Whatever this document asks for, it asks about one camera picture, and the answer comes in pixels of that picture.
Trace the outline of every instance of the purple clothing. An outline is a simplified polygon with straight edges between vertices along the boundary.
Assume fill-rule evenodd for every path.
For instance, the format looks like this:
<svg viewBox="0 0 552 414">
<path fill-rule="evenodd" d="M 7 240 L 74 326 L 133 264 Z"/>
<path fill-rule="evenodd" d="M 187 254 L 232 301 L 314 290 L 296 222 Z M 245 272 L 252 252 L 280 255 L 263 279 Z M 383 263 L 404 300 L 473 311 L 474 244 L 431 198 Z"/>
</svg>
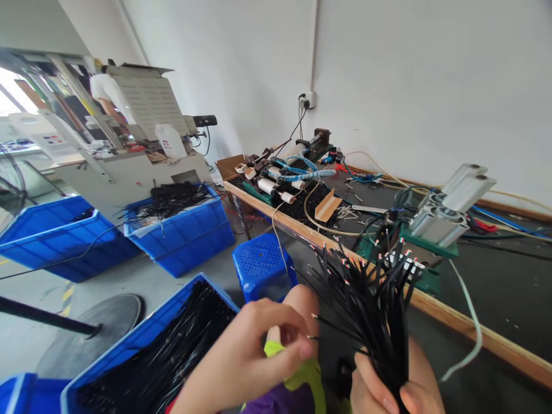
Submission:
<svg viewBox="0 0 552 414">
<path fill-rule="evenodd" d="M 262 397 L 250 401 L 243 414 L 314 414 L 315 399 L 308 383 L 295 391 L 284 384 L 277 385 Z"/>
</svg>

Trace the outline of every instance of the plastic container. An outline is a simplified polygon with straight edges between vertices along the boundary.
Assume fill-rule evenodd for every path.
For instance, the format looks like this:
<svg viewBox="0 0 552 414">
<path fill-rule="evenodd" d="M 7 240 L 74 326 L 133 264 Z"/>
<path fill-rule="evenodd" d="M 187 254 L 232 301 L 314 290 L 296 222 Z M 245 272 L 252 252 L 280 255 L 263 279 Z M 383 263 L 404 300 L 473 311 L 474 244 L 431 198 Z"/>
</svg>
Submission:
<svg viewBox="0 0 552 414">
<path fill-rule="evenodd" d="M 140 222 L 125 224 L 125 236 L 173 277 L 178 278 L 206 262 L 236 239 L 216 191 L 206 186 L 214 199 L 190 210 L 166 218 L 161 223 L 142 227 Z M 126 207 L 127 220 L 136 217 L 134 208 L 151 202 L 151 198 Z"/>
<path fill-rule="evenodd" d="M 214 285 L 207 276 L 199 273 L 181 290 L 172 295 L 163 305 L 158 307 L 150 316 L 144 319 L 136 328 L 126 334 L 109 351 L 98 358 L 86 371 L 71 381 L 63 390 L 61 396 L 63 414 L 88 414 L 88 411 L 77 404 L 77 390 L 90 382 L 93 382 L 106 371 L 114 368 L 132 357 L 141 348 L 149 345 L 178 314 L 182 304 L 191 294 L 192 286 L 197 281 L 206 281 L 218 292 L 221 299 L 233 310 L 239 312 L 239 308 L 230 299 L 230 296 L 218 286 Z"/>
<path fill-rule="evenodd" d="M 42 379 L 20 374 L 0 384 L 0 413 L 59 414 L 60 396 L 69 379 Z"/>
<path fill-rule="evenodd" d="M 81 196 L 26 208 L 0 236 L 0 255 L 39 269 L 80 256 L 94 242 L 83 257 L 47 268 L 78 283 L 140 253 L 97 210 L 91 217 L 73 223 L 90 208 Z"/>
</svg>

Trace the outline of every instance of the bundle of black cables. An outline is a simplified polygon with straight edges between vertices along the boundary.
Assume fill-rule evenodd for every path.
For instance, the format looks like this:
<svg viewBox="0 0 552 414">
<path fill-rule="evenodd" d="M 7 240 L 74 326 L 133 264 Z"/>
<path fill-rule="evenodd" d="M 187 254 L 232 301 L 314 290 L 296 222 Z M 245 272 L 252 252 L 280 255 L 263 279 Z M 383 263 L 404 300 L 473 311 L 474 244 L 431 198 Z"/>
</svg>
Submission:
<svg viewBox="0 0 552 414">
<path fill-rule="evenodd" d="M 308 277 L 302 276 L 335 311 L 339 326 L 318 315 L 314 317 L 366 347 L 367 351 L 355 350 L 370 358 L 376 373 L 395 396 L 400 412 L 408 413 L 399 394 L 408 380 L 406 310 L 421 268 L 407 252 L 403 254 L 403 246 L 399 241 L 385 255 L 378 254 L 378 260 L 370 266 L 362 260 L 351 260 L 339 242 L 339 248 L 330 252 L 331 259 L 326 248 L 322 254 L 315 250 L 321 271 L 312 269 Z M 407 282 L 410 285 L 405 294 Z"/>
<path fill-rule="evenodd" d="M 153 342 L 79 388 L 78 404 L 93 413 L 164 414 L 235 315 L 208 283 L 196 282 Z"/>
<path fill-rule="evenodd" d="M 167 219 L 186 208 L 202 204 L 215 198 L 207 191 L 207 184 L 193 184 L 189 181 L 175 184 L 162 184 L 151 189 L 152 201 L 135 209 L 136 218 L 158 217 Z"/>
</svg>

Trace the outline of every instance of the cardboard piece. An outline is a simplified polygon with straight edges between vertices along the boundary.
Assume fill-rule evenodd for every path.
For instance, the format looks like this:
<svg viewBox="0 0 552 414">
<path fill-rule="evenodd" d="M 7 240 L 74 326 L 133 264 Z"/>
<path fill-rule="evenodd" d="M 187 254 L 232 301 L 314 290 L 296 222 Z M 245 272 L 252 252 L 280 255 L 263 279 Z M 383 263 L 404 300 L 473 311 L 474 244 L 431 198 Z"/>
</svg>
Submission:
<svg viewBox="0 0 552 414">
<path fill-rule="evenodd" d="M 341 204 L 342 199 L 334 197 L 335 189 L 332 189 L 327 196 L 316 206 L 315 219 L 326 223 L 334 213 L 335 209 Z"/>
<path fill-rule="evenodd" d="M 217 164 L 218 171 L 220 172 L 223 181 L 227 180 L 233 175 L 236 175 L 236 166 L 240 163 L 243 163 L 245 159 L 246 156 L 240 154 L 218 160 L 215 164 Z"/>
</svg>

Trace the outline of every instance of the white wall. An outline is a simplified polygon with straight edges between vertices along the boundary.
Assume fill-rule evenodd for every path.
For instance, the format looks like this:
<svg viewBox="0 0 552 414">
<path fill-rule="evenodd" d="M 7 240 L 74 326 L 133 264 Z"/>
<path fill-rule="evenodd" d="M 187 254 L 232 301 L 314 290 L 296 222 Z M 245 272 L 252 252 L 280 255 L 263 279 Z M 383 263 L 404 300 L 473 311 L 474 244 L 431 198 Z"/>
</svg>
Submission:
<svg viewBox="0 0 552 414">
<path fill-rule="evenodd" d="M 87 53 L 58 0 L 1 0 L 0 47 Z"/>
<path fill-rule="evenodd" d="M 311 0 L 125 0 L 187 114 L 213 113 L 209 160 L 287 139 L 305 88 Z M 444 183 L 463 162 L 552 205 L 552 5 L 321 0 L 316 109 L 347 153 Z M 363 156 L 350 163 L 375 168 Z M 509 204 L 534 208 L 507 198 Z"/>
<path fill-rule="evenodd" d="M 146 64 L 117 0 L 58 0 L 90 55 L 107 64 Z"/>
</svg>

